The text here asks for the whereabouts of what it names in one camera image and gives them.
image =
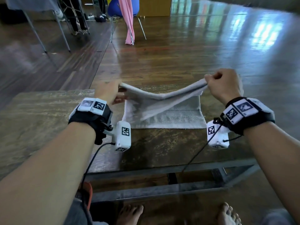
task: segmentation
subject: person's right arm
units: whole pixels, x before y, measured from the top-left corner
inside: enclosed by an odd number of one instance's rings
[[[224,105],[243,95],[242,82],[232,69],[220,69],[205,79]],[[244,136],[279,199],[300,224],[300,141],[272,122],[247,128]]]

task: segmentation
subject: table top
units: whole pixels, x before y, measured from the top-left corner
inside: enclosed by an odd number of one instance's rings
[[[93,90],[29,92],[18,94],[0,112],[0,179],[5,177],[38,149],[53,139],[68,123],[68,116]],[[218,117],[224,106],[209,91],[200,97],[206,121]],[[122,119],[124,104],[111,106],[112,124]],[[108,136],[103,142],[110,142]],[[207,143],[206,129],[132,129],[132,145],[126,152],[107,145],[97,155],[91,173],[140,170],[153,167],[184,165]],[[239,138],[225,150],[207,147],[195,163],[253,158]]]

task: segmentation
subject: person's left hand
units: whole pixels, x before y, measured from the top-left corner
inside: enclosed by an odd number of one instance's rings
[[[121,80],[114,80],[109,83],[100,82],[95,89],[95,98],[102,99],[107,104],[123,103],[127,99],[126,95],[118,94],[118,92],[125,92],[125,88],[119,87]]]

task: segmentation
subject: pink fabric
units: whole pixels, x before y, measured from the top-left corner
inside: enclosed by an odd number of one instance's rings
[[[131,30],[132,38],[133,38],[133,42],[134,42],[132,3],[131,3],[131,0],[119,0],[119,3],[120,3],[120,9],[121,9],[123,18],[128,27],[127,38],[126,38],[125,44],[132,45],[131,37],[130,37],[130,30]]]

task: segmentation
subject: black cable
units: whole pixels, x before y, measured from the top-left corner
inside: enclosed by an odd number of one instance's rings
[[[239,135],[239,136],[237,136],[237,137],[235,137],[235,138],[232,138],[232,139],[229,139],[229,140],[223,140],[223,142],[232,141],[232,140],[235,140],[235,139],[240,138],[241,136],[242,136],[242,135]]]
[[[184,172],[185,169],[188,167],[188,165],[199,155],[199,153],[208,145],[208,143],[212,140],[212,138],[216,135],[216,133],[219,131],[222,125],[219,126],[219,128],[215,131],[215,133],[212,135],[212,137],[207,141],[207,143],[197,152],[196,155],[193,156],[193,158],[185,165],[185,167],[182,169],[181,172]]]
[[[85,208],[85,206],[84,206],[83,184],[84,184],[85,177],[86,177],[86,175],[88,174],[88,170],[90,169],[90,167],[91,167],[91,165],[92,165],[92,163],[93,163],[93,161],[94,161],[94,159],[95,159],[97,153],[98,153],[98,152],[100,151],[100,149],[101,149],[103,146],[105,146],[105,145],[115,145],[115,143],[105,143],[105,144],[101,145],[101,146],[97,149],[97,151],[96,151],[96,153],[94,154],[94,156],[93,156],[93,158],[92,158],[90,164],[88,165],[88,168],[86,169],[86,171],[85,171],[85,173],[84,173],[84,175],[83,175],[82,182],[81,182],[81,186],[80,186],[82,207],[83,207],[83,210],[84,210],[86,219],[88,220],[88,224],[91,224],[91,223],[90,223],[90,220],[89,220],[88,212],[87,212],[87,210],[86,210],[86,208]]]

